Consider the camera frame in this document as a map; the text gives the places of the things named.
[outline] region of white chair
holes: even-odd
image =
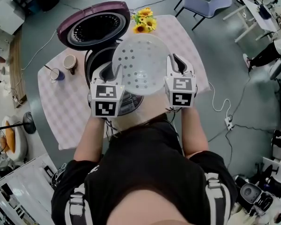
[[[2,126],[6,126],[6,121],[8,121],[10,125],[19,122],[18,118],[15,116],[5,116],[2,121]],[[15,153],[13,153],[11,150],[8,150],[6,154],[15,162],[23,161],[27,153],[26,136],[21,127],[13,127],[12,129],[15,132]]]

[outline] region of pink checkered tablecloth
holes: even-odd
[[[152,34],[161,38],[171,53],[181,55],[192,63],[197,76],[198,93],[209,90],[199,53],[182,25],[172,15],[156,16],[156,19],[157,30]],[[132,34],[133,26],[134,23],[131,22],[130,28],[122,39]],[[63,60],[69,54],[77,58],[78,67],[75,75],[71,75],[63,68]],[[84,75],[84,54],[85,52],[67,48],[47,63],[48,67],[55,67],[64,72],[63,81],[52,82],[49,77],[50,70],[45,67],[38,72],[38,87],[43,110],[60,150],[77,147],[91,114],[87,103],[89,89]],[[161,91],[145,96],[134,112],[117,117],[112,122],[119,130],[125,130],[164,113],[167,107],[169,107],[167,97],[165,92]]]

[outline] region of table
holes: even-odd
[[[275,32],[277,31],[276,26],[273,22],[272,19],[263,19],[260,14],[258,13],[258,5],[256,5],[255,3],[252,3],[248,0],[243,0],[244,5],[240,8],[238,8],[237,10],[235,10],[234,12],[228,14],[227,16],[225,16],[223,18],[223,20],[227,20],[228,18],[230,18],[231,16],[233,16],[234,14],[237,14],[239,16],[239,18],[242,20],[244,26],[246,27],[246,31],[243,32],[238,38],[235,39],[235,42],[237,43],[240,39],[242,39],[246,34],[248,34],[253,28],[255,28],[257,25],[259,25],[259,27],[263,30],[266,31],[272,31]],[[243,16],[239,13],[241,10],[248,8],[249,11],[252,13],[253,18],[250,19],[249,21],[254,21],[255,22],[249,27],[246,20],[243,18]]]
[[[153,34],[164,41],[171,53],[184,56],[192,63],[197,77],[198,93],[209,90],[202,60],[182,25],[172,15],[156,16],[156,19],[158,26]],[[132,34],[133,26],[132,21],[123,39]],[[76,56],[78,62],[74,76],[63,68],[63,60],[69,54]],[[84,75],[84,55],[85,52],[67,48],[47,63],[48,67],[58,68],[65,73],[63,81],[52,83],[49,78],[50,70],[45,67],[37,75],[42,107],[59,143],[59,150],[77,147],[91,114],[87,103],[89,88]],[[134,112],[113,119],[112,124],[120,131],[126,130],[166,112],[168,107],[169,102],[162,89],[158,93],[145,96]]]

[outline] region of black lamp base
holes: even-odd
[[[28,133],[28,134],[34,134],[35,133],[37,128],[34,124],[31,112],[27,112],[27,113],[24,114],[23,123],[24,123],[23,127],[24,127],[24,130],[26,131],[26,133]]]

